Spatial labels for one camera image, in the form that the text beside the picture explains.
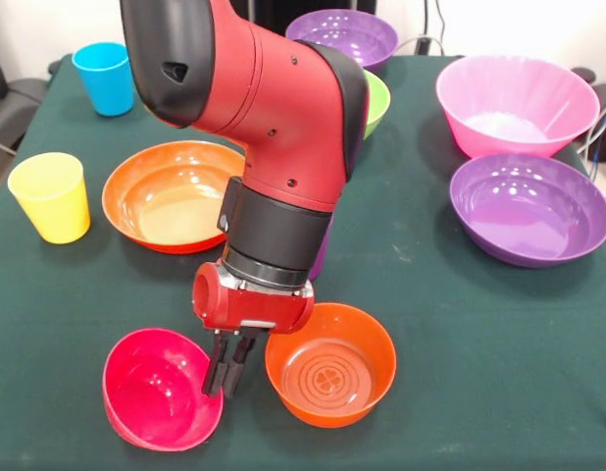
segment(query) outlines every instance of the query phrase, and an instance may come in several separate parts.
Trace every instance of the pink bowl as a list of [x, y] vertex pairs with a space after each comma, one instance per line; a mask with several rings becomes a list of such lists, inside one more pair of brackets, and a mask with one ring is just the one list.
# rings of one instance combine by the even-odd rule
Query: pink bowl
[[191, 340], [164, 329], [144, 329], [112, 348], [103, 371], [105, 411], [116, 433], [132, 445], [183, 451], [216, 430], [220, 392], [201, 392], [207, 354]]
[[584, 80], [527, 57], [459, 59], [438, 76], [436, 95], [456, 142], [472, 158], [551, 157], [599, 115], [599, 100]]

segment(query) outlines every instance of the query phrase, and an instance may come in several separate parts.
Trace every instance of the blue cup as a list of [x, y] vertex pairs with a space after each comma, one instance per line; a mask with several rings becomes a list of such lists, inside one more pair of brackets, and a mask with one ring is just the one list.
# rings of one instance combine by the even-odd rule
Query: blue cup
[[117, 42], [89, 44], [76, 51], [72, 62], [96, 113], [111, 117], [131, 110], [133, 76], [124, 45]]

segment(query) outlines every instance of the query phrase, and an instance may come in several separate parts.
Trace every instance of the white wall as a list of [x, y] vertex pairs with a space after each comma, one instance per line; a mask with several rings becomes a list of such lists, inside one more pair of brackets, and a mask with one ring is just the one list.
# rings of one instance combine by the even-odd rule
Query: white wall
[[[586, 66], [606, 80], [606, 0], [439, 0], [445, 53], [536, 56], [565, 67]], [[440, 22], [429, 0], [429, 34]], [[378, 15], [401, 40], [423, 32], [422, 0], [378, 0]], [[411, 54], [415, 44], [399, 53]], [[437, 54], [432, 46], [430, 54]]]
[[[439, 32], [433, 0], [429, 32]], [[591, 67], [606, 80], [606, 0], [439, 0], [447, 54], [534, 55]], [[378, 0], [401, 39], [423, 28], [423, 0]], [[8, 79], [46, 77], [50, 62], [94, 40], [123, 40], [119, 0], [0, 0]], [[414, 43], [400, 53], [412, 53]]]

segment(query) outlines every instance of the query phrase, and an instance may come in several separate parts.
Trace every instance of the plastic bowl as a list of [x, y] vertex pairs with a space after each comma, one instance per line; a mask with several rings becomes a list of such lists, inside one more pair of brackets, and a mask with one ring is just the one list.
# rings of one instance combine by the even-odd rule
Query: plastic bowl
[[103, 210], [118, 231], [153, 250], [207, 250], [226, 239], [218, 216], [229, 178], [243, 171], [244, 157], [214, 142], [155, 145], [111, 174]]
[[438, 76], [436, 94], [458, 146], [472, 158], [551, 157], [599, 115], [599, 100], [584, 80], [526, 57], [459, 59]]
[[271, 335], [266, 369], [292, 415], [333, 429], [373, 410], [390, 389], [396, 354], [390, 335], [372, 316], [321, 303], [300, 331]]
[[364, 71], [369, 83], [369, 117], [366, 121], [364, 139], [373, 133], [381, 123], [381, 119], [390, 107], [390, 90], [381, 78], [375, 74]]
[[450, 195], [476, 244], [512, 265], [558, 265], [606, 240], [601, 192], [554, 159], [494, 155], [469, 161], [453, 176]]
[[164, 329], [121, 339], [103, 371], [111, 426], [127, 442], [155, 451], [183, 451], [205, 442], [223, 413], [223, 393], [201, 386], [208, 356], [191, 340]]
[[358, 10], [317, 10], [294, 20], [288, 39], [303, 39], [332, 47], [369, 70], [380, 69], [396, 51], [397, 31], [375, 15]]

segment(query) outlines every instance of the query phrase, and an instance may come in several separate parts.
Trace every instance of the green tablecloth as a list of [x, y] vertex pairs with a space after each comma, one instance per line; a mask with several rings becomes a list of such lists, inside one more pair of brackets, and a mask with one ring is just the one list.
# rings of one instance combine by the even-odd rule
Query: green tablecloth
[[[82, 240], [49, 245], [0, 191], [0, 469], [606, 469], [606, 244], [530, 271], [470, 242], [447, 197], [464, 159], [434, 95], [447, 63], [394, 58], [382, 74], [392, 105], [362, 148], [316, 282], [318, 300], [363, 308], [391, 333], [398, 371], [386, 399], [351, 428], [310, 428], [282, 407], [258, 348], [209, 442], [159, 454], [110, 428], [103, 363], [147, 326], [209, 347], [190, 286], [219, 249], [144, 249], [111, 228], [100, 196], [135, 151], [205, 136], [141, 106], [95, 116], [65, 60], [18, 159], [78, 156], [93, 223]], [[574, 160], [570, 149], [560, 157]]]

